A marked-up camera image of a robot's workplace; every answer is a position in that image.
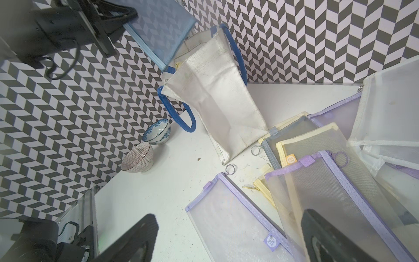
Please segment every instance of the blue floral bowl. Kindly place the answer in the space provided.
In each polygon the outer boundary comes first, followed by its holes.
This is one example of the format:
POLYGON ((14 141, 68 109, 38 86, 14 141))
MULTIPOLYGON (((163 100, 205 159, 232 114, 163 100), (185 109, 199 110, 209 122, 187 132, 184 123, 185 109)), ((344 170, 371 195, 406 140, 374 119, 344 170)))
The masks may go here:
POLYGON ((164 144, 169 139, 170 130, 169 120, 160 119, 147 128, 142 135, 142 140, 152 145, 164 144))

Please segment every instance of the light blue pouch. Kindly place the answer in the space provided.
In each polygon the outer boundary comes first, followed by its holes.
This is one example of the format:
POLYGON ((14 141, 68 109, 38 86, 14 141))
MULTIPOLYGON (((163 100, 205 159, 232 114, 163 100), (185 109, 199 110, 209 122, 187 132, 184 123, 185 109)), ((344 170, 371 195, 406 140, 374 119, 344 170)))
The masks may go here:
POLYGON ((141 50, 164 72, 196 19, 173 0, 111 0, 134 7, 138 18, 124 25, 141 50))

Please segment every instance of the ceramic bowl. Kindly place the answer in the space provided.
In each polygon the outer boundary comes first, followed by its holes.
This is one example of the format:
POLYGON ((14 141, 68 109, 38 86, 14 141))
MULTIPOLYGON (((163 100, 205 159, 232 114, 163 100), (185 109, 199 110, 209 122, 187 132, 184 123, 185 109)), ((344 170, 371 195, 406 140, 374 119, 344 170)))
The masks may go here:
POLYGON ((142 142, 134 147, 122 160, 121 170, 128 173, 144 172, 153 164, 154 151, 149 142, 142 142))
POLYGON ((142 140, 152 145, 164 144, 169 139, 170 130, 169 120, 160 119, 147 128, 142 140))

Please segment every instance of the white tabletop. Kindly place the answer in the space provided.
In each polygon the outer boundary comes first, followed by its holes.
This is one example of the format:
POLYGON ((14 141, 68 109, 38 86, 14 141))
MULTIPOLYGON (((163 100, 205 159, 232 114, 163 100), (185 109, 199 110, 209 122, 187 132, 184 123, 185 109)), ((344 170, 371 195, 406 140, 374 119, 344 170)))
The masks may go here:
MULTIPOLYGON (((316 113, 356 93, 359 85, 249 84, 248 89, 269 127, 302 111, 316 113)), ((148 213, 159 224, 153 261, 210 261, 185 207, 215 175, 225 170, 197 118, 193 133, 171 124, 166 144, 154 145, 154 165, 144 173, 119 172, 96 195, 98 244, 102 252, 148 213)), ((188 122, 188 114, 181 114, 188 122)), ((250 153, 250 148, 230 161, 237 171, 229 178, 239 187, 253 186, 268 163, 266 154, 250 153)), ((278 213, 256 190, 244 193, 281 226, 278 213)))

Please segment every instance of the black and white chevron pattern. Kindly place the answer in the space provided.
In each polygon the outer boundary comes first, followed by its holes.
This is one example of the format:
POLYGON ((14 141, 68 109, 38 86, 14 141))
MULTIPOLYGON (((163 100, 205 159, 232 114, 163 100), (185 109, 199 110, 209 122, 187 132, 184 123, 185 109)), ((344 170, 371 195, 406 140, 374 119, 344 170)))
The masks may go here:
POLYGON ((419 54, 419 0, 183 0, 225 23, 250 82, 353 83, 419 54))
MULTIPOLYGON (((158 67, 128 34, 115 47, 108 59, 95 45, 83 47, 63 80, 19 61, 1 66, 0 217, 56 218, 119 172, 149 125, 169 118, 157 96, 158 67)), ((66 69, 74 55, 60 52, 54 61, 66 69)))

